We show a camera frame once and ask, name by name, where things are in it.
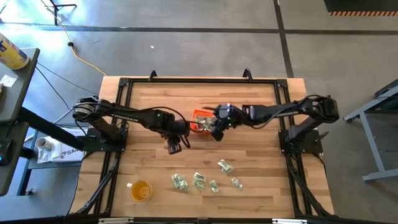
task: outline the yellow cable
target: yellow cable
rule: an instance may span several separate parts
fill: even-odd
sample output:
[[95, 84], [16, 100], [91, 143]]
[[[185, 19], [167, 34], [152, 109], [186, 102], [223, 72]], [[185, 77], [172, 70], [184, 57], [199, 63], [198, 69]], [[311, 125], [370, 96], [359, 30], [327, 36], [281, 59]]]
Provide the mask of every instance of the yellow cable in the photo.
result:
[[[68, 35], [67, 30], [63, 27], [61, 21], [55, 16], [55, 14], [54, 14], [54, 13], [51, 11], [51, 9], [43, 2], [43, 0], [40, 0], [40, 1], [42, 1], [42, 3], [44, 4], [44, 6], [51, 12], [51, 14], [54, 16], [54, 18], [55, 18], [55, 19], [58, 21], [58, 23], [61, 25], [63, 31], [65, 31], [65, 34], [66, 34], [67, 37], [68, 37], [69, 42], [72, 42], [72, 41], [70, 40], [70, 37], [69, 37], [69, 35]], [[79, 56], [77, 56], [75, 50], [73, 49], [73, 46], [70, 46], [70, 49], [72, 50], [73, 55], [74, 55], [77, 59], [79, 59], [80, 61], [86, 63], [87, 65], [89, 65], [89, 66], [95, 68], [97, 71], [99, 71], [100, 73], [102, 73], [104, 76], [108, 76], [107, 74], [105, 74], [103, 71], [101, 71], [101, 70], [100, 70], [98, 67], [96, 67], [95, 65], [92, 65], [92, 64], [86, 62], [85, 60], [81, 59]]]

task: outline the gray metal stand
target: gray metal stand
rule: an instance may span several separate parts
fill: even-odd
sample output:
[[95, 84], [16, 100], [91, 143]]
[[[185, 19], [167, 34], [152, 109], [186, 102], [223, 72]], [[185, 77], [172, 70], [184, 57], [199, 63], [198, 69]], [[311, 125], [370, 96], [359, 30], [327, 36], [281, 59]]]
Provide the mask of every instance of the gray metal stand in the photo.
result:
[[386, 170], [381, 154], [387, 152], [397, 153], [396, 139], [398, 138], [398, 113], [397, 111], [376, 110], [384, 103], [396, 99], [398, 86], [391, 88], [376, 99], [355, 110], [344, 117], [346, 123], [356, 118], [361, 118], [363, 128], [372, 149], [379, 172], [363, 176], [365, 182], [371, 180], [398, 177], [398, 169]]

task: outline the wooden table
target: wooden table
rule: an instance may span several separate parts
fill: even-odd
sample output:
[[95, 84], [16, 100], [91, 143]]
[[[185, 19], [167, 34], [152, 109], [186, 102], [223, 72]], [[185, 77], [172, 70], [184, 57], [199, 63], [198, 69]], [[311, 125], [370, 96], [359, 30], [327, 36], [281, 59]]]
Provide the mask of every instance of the wooden table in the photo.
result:
[[[115, 101], [119, 79], [104, 77], [99, 97]], [[303, 79], [287, 81], [291, 100], [301, 100], [306, 95]], [[168, 106], [191, 119], [193, 110], [225, 103], [238, 107], [274, 105], [274, 88], [268, 84], [241, 83], [135, 83], [130, 107]], [[296, 123], [304, 118], [296, 116]], [[112, 217], [293, 217], [285, 157], [279, 153], [278, 129], [277, 119], [263, 129], [240, 126], [225, 131], [221, 142], [214, 141], [209, 134], [191, 133], [192, 148], [183, 147], [182, 152], [169, 155], [165, 140], [159, 134], [131, 123], [119, 166]], [[103, 157], [104, 153], [96, 152], [83, 161], [71, 212], [81, 208], [97, 187]], [[220, 159], [232, 164], [234, 172], [222, 174], [217, 164]], [[321, 162], [313, 155], [304, 154], [303, 164], [309, 189], [324, 208], [333, 213]], [[202, 192], [196, 189], [191, 184], [195, 172], [205, 175], [208, 181], [216, 180], [220, 193], [213, 193], [208, 184]], [[176, 173], [187, 178], [191, 186], [189, 194], [174, 189], [171, 176]], [[232, 186], [233, 177], [243, 184], [242, 191]], [[141, 203], [131, 200], [126, 187], [127, 183], [139, 179], [148, 181], [153, 188], [152, 197]], [[102, 207], [108, 189], [104, 192]], [[300, 190], [298, 194], [304, 211]]]

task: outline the gray floor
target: gray floor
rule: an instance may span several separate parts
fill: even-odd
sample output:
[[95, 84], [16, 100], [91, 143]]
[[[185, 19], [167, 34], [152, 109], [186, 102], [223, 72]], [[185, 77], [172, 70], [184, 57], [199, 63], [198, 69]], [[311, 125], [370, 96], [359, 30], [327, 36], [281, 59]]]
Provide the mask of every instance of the gray floor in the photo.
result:
[[[76, 2], [64, 8], [65, 24], [107, 27], [223, 27], [275, 29], [271, 0], [124, 0]], [[280, 0], [286, 29], [397, 30], [398, 17], [330, 17], [321, 0]], [[10, 0], [1, 13], [4, 22], [52, 24], [40, 1]], [[1, 33], [19, 47], [41, 49], [39, 62], [91, 90], [98, 91], [102, 76], [77, 61], [65, 34], [15, 25]], [[286, 77], [279, 34], [212, 34], [155, 32], [70, 32], [79, 55], [108, 75], [241, 76], [249, 67], [255, 77]], [[288, 35], [295, 77], [305, 79], [308, 93], [332, 95], [341, 116], [371, 99], [372, 94], [397, 78], [398, 37], [388, 35]], [[72, 106], [83, 90], [42, 70]], [[35, 73], [24, 106], [48, 120], [67, 108]], [[63, 122], [70, 123], [71, 117]], [[398, 179], [364, 184], [362, 175], [377, 170], [361, 124], [320, 126], [330, 134], [323, 140], [333, 206], [346, 218], [397, 222]], [[35, 170], [29, 187], [37, 194], [16, 197], [21, 178], [20, 160], [10, 192], [0, 198], [0, 220], [45, 217], [67, 213], [76, 187], [78, 167]], [[24, 208], [16, 214], [10, 212]]]

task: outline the workbench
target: workbench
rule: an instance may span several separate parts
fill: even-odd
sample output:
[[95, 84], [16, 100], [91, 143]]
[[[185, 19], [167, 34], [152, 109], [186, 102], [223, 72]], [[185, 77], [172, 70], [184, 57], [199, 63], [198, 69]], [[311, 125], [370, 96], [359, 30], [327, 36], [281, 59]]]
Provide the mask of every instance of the workbench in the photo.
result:
[[[128, 77], [104, 77], [99, 98], [110, 102], [116, 101], [120, 78]], [[131, 78], [148, 79], [148, 77]], [[155, 78], [160, 80], [173, 77]], [[200, 77], [174, 78], [188, 80]], [[246, 78], [226, 77], [214, 79], [224, 78], [246, 80]], [[284, 80], [287, 80], [292, 101], [301, 100], [306, 95], [303, 79]], [[167, 106], [181, 112], [186, 119], [192, 120], [194, 110], [225, 103], [240, 107], [243, 104], [275, 105], [277, 102], [274, 87], [269, 84], [168, 81], [134, 83], [129, 106], [137, 109]], [[298, 124], [305, 119], [305, 116], [295, 116], [294, 119]], [[191, 132], [188, 139], [192, 147], [190, 149], [183, 147], [182, 152], [174, 155], [168, 154], [165, 139], [162, 139], [158, 133], [149, 131], [137, 123], [129, 124], [127, 145], [121, 154], [118, 169], [112, 217], [294, 217], [286, 161], [279, 152], [278, 119], [272, 120], [263, 129], [240, 126], [227, 130], [221, 142], [216, 142], [209, 134]], [[302, 157], [308, 188], [323, 207], [333, 214], [322, 163], [312, 154], [303, 154]], [[234, 171], [228, 175], [222, 174], [221, 167], [217, 164], [220, 159], [233, 165]], [[97, 188], [103, 161], [104, 152], [94, 152], [82, 162], [71, 213], [81, 208]], [[192, 185], [195, 172], [206, 176], [207, 181], [216, 180], [220, 192], [213, 193], [207, 183], [202, 192], [196, 189]], [[187, 178], [191, 187], [190, 193], [185, 194], [174, 189], [171, 176], [177, 173]], [[233, 187], [231, 183], [233, 177], [237, 177], [243, 184], [242, 191]], [[126, 185], [136, 180], [145, 180], [151, 184], [153, 194], [149, 200], [135, 202], [130, 198], [129, 188]], [[303, 198], [298, 186], [297, 193], [300, 208], [303, 210]], [[105, 207], [107, 198], [108, 189], [105, 189], [101, 208]]]

